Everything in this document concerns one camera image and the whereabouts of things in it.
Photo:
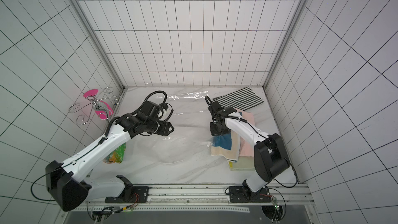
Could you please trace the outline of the blue and beige towel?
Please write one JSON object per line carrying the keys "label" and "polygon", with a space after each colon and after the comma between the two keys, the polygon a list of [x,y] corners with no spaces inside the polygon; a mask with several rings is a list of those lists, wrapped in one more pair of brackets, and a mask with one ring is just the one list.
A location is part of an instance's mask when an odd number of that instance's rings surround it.
{"label": "blue and beige towel", "polygon": [[237,162],[240,152],[240,136],[231,131],[226,135],[213,136],[210,154],[222,156],[230,162]]}

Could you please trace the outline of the clear plastic vacuum bag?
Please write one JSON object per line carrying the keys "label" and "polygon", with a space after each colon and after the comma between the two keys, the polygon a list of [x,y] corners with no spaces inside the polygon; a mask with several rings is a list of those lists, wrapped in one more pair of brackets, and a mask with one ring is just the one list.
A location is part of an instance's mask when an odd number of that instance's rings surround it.
{"label": "clear plastic vacuum bag", "polygon": [[211,116],[205,98],[208,90],[167,94],[156,93],[149,101],[165,102],[168,109],[161,111],[172,124],[168,136],[138,135],[126,144],[124,164],[159,163],[179,164],[190,159],[206,160],[210,156],[213,136],[210,134]]}

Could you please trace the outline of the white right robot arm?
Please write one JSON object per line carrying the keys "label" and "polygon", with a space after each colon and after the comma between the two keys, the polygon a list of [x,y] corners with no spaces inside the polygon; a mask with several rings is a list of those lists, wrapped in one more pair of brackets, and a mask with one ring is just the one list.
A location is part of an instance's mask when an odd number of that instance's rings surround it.
{"label": "white right robot arm", "polygon": [[291,166],[284,141],[279,134],[261,131],[244,119],[236,109],[222,107],[208,96],[205,101],[212,117],[209,124],[212,136],[225,136],[235,132],[254,148],[256,172],[243,182],[243,193],[246,196],[256,194]]}

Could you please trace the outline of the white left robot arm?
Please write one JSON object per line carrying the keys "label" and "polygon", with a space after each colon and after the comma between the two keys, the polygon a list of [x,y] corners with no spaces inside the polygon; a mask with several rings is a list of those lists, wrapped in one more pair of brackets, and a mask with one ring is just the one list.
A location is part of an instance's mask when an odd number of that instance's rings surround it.
{"label": "white left robot arm", "polygon": [[118,175],[109,180],[88,180],[87,175],[114,150],[138,135],[169,136],[174,127],[169,122],[173,114],[169,103],[160,105],[151,101],[139,109],[113,118],[105,133],[82,151],[64,160],[46,166],[46,187],[52,198],[65,212],[82,203],[106,198],[116,203],[130,203],[139,199],[133,184]]}

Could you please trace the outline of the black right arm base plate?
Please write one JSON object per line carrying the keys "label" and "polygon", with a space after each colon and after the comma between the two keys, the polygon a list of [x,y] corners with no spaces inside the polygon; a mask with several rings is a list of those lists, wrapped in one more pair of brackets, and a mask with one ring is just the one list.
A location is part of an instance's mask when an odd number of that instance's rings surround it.
{"label": "black right arm base plate", "polygon": [[231,203],[271,203],[272,201],[267,187],[252,192],[244,186],[230,186],[227,193]]}

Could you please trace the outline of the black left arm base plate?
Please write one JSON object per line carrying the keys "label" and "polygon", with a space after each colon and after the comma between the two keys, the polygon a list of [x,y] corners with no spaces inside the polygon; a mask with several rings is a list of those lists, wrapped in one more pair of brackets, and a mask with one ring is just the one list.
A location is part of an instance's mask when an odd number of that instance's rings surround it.
{"label": "black left arm base plate", "polygon": [[124,184],[124,189],[116,197],[107,197],[106,203],[146,203],[149,195],[149,187],[135,186],[126,177],[116,176]]}

